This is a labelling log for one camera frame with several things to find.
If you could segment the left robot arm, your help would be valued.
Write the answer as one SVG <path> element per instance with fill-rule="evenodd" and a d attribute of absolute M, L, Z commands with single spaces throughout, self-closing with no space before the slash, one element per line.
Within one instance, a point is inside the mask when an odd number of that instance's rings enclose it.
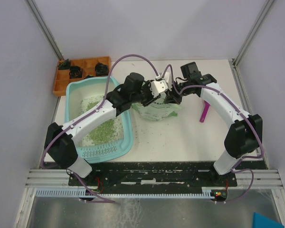
<path fill-rule="evenodd" d="M 95 181 L 95 173 L 89 163 L 76 151 L 76 143 L 104 122 L 114 119 L 130 109 L 134 103 L 149 105 L 167 90 L 161 80 L 148 80 L 138 73 L 128 75 L 124 83 L 104 95 L 102 102 L 79 117 L 58 125 L 52 123 L 47 129 L 45 153 L 61 169 L 70 170 L 79 176 L 85 185 Z"/>

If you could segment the green cat litter bag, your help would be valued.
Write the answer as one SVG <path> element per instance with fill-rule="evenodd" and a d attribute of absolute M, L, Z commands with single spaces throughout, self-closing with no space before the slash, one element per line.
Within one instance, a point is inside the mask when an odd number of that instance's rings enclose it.
<path fill-rule="evenodd" d="M 132 108 L 143 118 L 151 121 L 160 121 L 167 117 L 178 116 L 178 111 L 181 109 L 179 104 L 165 104 L 165 93 L 161 93 L 161 97 L 149 104 L 143 106 L 141 103 L 134 103 Z"/>

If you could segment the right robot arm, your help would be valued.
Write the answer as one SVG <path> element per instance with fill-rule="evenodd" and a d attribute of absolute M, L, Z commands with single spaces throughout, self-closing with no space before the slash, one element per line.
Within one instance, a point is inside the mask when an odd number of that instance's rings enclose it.
<path fill-rule="evenodd" d="M 209 104 L 224 120 L 228 133 L 224 140 L 225 150 L 213 164 L 209 182 L 219 186 L 226 180 L 227 173 L 235 169 L 245 158 L 251 158 L 250 153 L 261 150 L 258 158 L 264 155 L 262 145 L 263 120 L 255 114 L 241 109 L 221 89 L 217 80 L 210 74 L 203 75 L 195 62 L 181 66 L 183 80 L 177 83 L 173 74 L 166 75 L 172 66 L 167 65 L 160 79 L 165 80 L 167 90 L 166 102 L 179 104 L 184 96 L 196 94 Z"/>

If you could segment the magenta plastic litter scoop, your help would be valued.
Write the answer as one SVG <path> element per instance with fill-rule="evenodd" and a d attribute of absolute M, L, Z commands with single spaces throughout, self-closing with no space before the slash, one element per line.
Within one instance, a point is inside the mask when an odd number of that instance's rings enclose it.
<path fill-rule="evenodd" d="M 210 104 L 208 102 L 203 101 L 203 103 L 204 103 L 204 107 L 203 107 L 203 111 L 202 111 L 200 119 L 199 119 L 200 123 L 203 123 L 205 121 L 209 107 L 210 107 Z"/>

